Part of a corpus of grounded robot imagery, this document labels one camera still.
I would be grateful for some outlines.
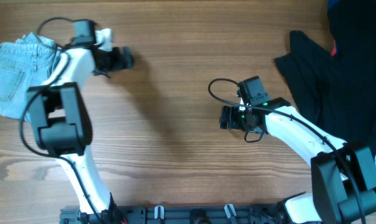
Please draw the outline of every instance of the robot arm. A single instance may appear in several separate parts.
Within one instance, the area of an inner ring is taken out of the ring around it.
[[[209,92],[214,96],[210,86]],[[247,133],[271,134],[289,145],[311,167],[313,193],[297,195],[282,202],[291,223],[353,222],[360,218],[357,198],[365,215],[376,212],[376,169],[368,147],[345,142],[326,133],[302,117],[283,98],[271,100],[259,77],[244,80],[237,86],[237,95],[242,98],[241,105],[245,107],[228,102],[236,106],[224,106],[221,128],[241,129],[246,136]],[[336,152],[325,141],[334,146]],[[345,176],[343,162],[352,173],[358,195],[351,180]]]
[[[74,23],[77,37],[72,39],[70,48],[60,55],[51,77],[42,86],[29,88],[27,92],[29,99],[43,86],[58,79],[48,91],[36,97],[29,108],[34,136],[39,147],[47,150],[48,154],[64,157],[74,163],[81,183],[69,163],[57,159],[78,196],[81,220],[85,219],[85,223],[98,222],[82,191],[84,187],[95,212],[103,219],[107,217],[107,223],[120,224],[122,216],[101,180],[92,157],[90,143],[93,131],[80,89],[92,73],[107,76],[108,71],[131,68],[133,58],[127,47],[123,48],[124,55],[119,53],[118,48],[112,48],[111,29],[94,30],[94,23],[87,20]],[[57,109],[64,109],[65,116],[49,118],[49,113]]]

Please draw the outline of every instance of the light blue jeans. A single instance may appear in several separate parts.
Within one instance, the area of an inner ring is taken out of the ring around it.
[[[42,42],[52,49],[40,44]],[[26,105],[26,91],[41,85],[54,71],[60,51],[53,40],[30,33],[15,43],[0,45],[0,114],[19,119]]]

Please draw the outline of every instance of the black cloth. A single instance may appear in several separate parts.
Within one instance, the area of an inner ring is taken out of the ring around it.
[[[330,53],[301,31],[276,58],[300,113],[327,133],[376,153],[376,1],[342,0],[328,11],[338,46]]]

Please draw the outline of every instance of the wooden table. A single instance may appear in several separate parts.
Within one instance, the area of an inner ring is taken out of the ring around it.
[[[207,85],[258,75],[292,102],[273,59],[295,29],[332,49],[325,0],[76,2],[0,4],[0,43],[67,16],[110,27],[115,46],[132,48],[134,69],[91,77],[83,90],[93,156],[118,205],[275,203],[311,191],[310,168],[284,143],[246,144],[243,132],[219,128],[223,104]],[[53,22],[44,34],[65,44],[73,32]],[[237,102],[235,86],[214,91]],[[24,149],[17,121],[0,116],[0,223],[58,223],[61,208],[77,205],[60,166]]]

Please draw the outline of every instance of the table surface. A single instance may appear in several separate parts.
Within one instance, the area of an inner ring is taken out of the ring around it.
[[[332,49],[325,0],[26,2],[0,4],[0,43],[67,16],[111,28],[114,46],[133,50],[132,70],[91,77],[82,91],[93,156],[118,205],[275,203],[311,191],[309,166],[284,143],[247,144],[219,128],[223,104],[207,86],[258,75],[272,97],[293,102],[273,59],[289,51],[291,30]],[[43,32],[61,44],[73,35],[66,22]],[[237,101],[233,85],[214,92]],[[23,148],[17,121],[0,116],[0,223],[58,223],[61,208],[77,205],[61,167]]]

